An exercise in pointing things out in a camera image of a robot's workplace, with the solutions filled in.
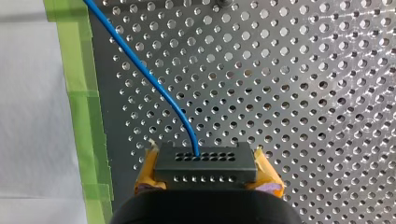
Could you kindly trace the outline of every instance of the perforated metal sheet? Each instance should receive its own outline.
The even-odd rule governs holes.
[[[263,145],[306,223],[394,223],[396,1],[97,1],[202,146]],[[92,18],[114,207],[147,140],[190,140]]]

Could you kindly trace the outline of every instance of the wire insulation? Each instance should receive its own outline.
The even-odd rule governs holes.
[[[108,22],[107,17],[103,12],[99,9],[99,7],[92,1],[92,0],[83,0],[90,11],[95,15],[95,17],[105,26],[107,31],[113,36],[114,40],[119,44],[125,54],[128,56],[129,59],[134,63],[134,65],[139,69],[139,71],[143,74],[143,76],[154,86],[154,88],[165,98],[165,100],[173,107],[175,112],[177,113],[178,117],[181,119],[181,122],[184,124],[184,127],[189,134],[192,150],[196,157],[200,155],[198,140],[195,136],[195,132],[191,127],[189,120],[184,115],[183,111],[181,111],[180,107],[177,105],[175,100],[169,94],[169,92],[163,88],[163,86],[157,81],[150,71],[147,69],[145,65],[140,62],[140,59],[137,57],[136,54],[129,48],[129,46],[125,43],[123,38],[116,32],[113,25]]]

